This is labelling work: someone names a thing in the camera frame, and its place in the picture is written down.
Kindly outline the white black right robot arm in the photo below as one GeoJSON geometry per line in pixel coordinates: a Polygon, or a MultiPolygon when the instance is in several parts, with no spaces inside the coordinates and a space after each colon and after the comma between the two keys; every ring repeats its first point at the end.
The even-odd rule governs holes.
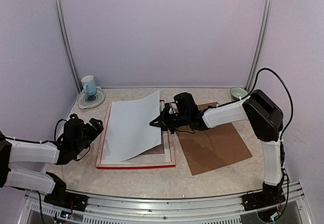
{"type": "Polygon", "coordinates": [[[228,123],[249,121],[264,154],[265,190],[259,194],[259,202],[269,206],[278,198],[278,189],[287,178],[283,134],[289,124],[283,122],[283,111],[268,95],[252,88],[246,96],[235,101],[200,110],[192,94],[184,92],[174,96],[173,103],[177,107],[176,112],[171,103],[165,103],[160,115],[149,125],[170,133],[188,126],[195,133],[228,123]]]}

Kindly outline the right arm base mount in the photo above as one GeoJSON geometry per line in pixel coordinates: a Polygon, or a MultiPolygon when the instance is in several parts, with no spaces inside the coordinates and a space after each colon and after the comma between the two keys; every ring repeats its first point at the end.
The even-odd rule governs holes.
{"type": "Polygon", "coordinates": [[[246,194],[242,195],[241,199],[245,211],[260,209],[285,202],[286,198],[282,189],[282,185],[283,182],[279,182],[275,186],[263,182],[262,191],[249,191],[246,194]]]}

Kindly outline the cat and books photo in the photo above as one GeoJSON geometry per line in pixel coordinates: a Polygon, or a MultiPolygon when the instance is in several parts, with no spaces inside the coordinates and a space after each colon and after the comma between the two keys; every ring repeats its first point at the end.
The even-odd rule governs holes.
{"type": "Polygon", "coordinates": [[[101,163],[129,160],[161,144],[161,130],[149,123],[160,115],[160,92],[112,102],[101,163]]]}

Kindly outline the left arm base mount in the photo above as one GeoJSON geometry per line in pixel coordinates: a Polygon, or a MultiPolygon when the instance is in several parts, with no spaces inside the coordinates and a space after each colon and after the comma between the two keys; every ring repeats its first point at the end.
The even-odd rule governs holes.
{"type": "Polygon", "coordinates": [[[66,190],[66,183],[53,173],[46,172],[49,175],[55,185],[51,193],[46,194],[44,202],[58,207],[70,209],[71,211],[85,212],[89,197],[82,194],[68,192],[66,190]]]}

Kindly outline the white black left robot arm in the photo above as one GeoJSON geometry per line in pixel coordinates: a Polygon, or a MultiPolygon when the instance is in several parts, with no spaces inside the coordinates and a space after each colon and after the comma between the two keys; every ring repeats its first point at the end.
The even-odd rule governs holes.
{"type": "Polygon", "coordinates": [[[64,122],[63,134],[50,141],[29,141],[1,135],[1,187],[12,187],[50,194],[60,206],[71,201],[65,191],[66,184],[52,173],[36,172],[17,163],[40,162],[66,165],[80,161],[83,150],[90,149],[91,143],[104,130],[102,120],[91,118],[88,123],[76,114],[64,122]]]}

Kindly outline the white photo mat board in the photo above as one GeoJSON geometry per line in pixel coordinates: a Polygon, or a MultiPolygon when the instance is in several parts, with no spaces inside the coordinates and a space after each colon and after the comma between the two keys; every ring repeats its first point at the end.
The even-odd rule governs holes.
{"type": "Polygon", "coordinates": [[[150,126],[159,116],[159,97],[108,105],[96,167],[146,169],[174,167],[173,142],[167,132],[150,126]]]}

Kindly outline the red wooden picture frame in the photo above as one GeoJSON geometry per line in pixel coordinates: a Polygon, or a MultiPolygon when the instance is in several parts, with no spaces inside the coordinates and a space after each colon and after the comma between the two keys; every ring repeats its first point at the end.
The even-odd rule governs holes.
{"type": "Polygon", "coordinates": [[[106,136],[108,133],[109,116],[112,103],[108,104],[105,120],[104,133],[100,135],[96,168],[101,170],[135,170],[135,169],[159,169],[176,166],[174,143],[168,131],[161,132],[161,144],[125,161],[105,162],[106,136]]]}

